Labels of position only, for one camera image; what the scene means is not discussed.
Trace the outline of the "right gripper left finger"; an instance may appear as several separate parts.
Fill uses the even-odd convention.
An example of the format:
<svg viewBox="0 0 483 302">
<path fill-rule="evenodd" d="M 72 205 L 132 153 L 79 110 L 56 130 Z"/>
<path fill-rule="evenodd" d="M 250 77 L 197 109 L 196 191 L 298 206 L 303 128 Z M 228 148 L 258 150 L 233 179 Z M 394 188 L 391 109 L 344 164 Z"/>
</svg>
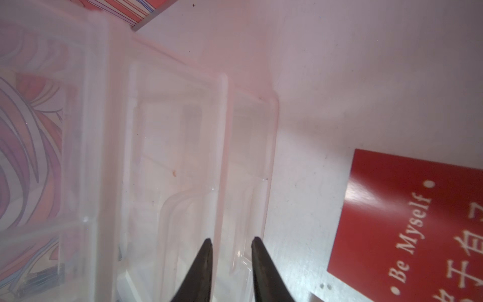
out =
<svg viewBox="0 0 483 302">
<path fill-rule="evenodd" d="M 210 302 L 213 276 L 213 244 L 205 239 L 171 302 Z"/>
</svg>

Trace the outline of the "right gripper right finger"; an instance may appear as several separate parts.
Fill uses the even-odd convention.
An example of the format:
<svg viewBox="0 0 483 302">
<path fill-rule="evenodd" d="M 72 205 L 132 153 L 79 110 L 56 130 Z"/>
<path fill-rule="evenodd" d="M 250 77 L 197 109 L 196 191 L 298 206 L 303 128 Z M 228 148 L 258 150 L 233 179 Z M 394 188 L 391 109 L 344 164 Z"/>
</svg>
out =
<svg viewBox="0 0 483 302">
<path fill-rule="evenodd" d="M 252 240 L 252 274 L 256 302 L 294 302 L 260 237 Z"/>
</svg>

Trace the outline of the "red postcard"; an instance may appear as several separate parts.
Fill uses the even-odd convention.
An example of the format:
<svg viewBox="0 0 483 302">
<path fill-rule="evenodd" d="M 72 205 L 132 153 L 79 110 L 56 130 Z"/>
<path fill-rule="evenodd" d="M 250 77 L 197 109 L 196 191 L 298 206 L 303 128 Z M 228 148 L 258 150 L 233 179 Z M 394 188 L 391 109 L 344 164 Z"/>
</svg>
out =
<svg viewBox="0 0 483 302">
<path fill-rule="evenodd" d="M 372 301 L 481 301 L 482 171 L 356 150 L 328 272 Z"/>
</svg>

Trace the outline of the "white plastic drawer organizer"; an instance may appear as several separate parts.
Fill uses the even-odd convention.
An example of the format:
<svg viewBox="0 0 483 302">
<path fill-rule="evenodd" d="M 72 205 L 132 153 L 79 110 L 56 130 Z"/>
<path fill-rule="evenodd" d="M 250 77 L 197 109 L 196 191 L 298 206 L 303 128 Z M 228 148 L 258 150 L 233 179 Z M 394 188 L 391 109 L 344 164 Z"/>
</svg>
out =
<svg viewBox="0 0 483 302">
<path fill-rule="evenodd" d="M 1 2 L 1 300 L 119 301 L 129 26 Z"/>
</svg>

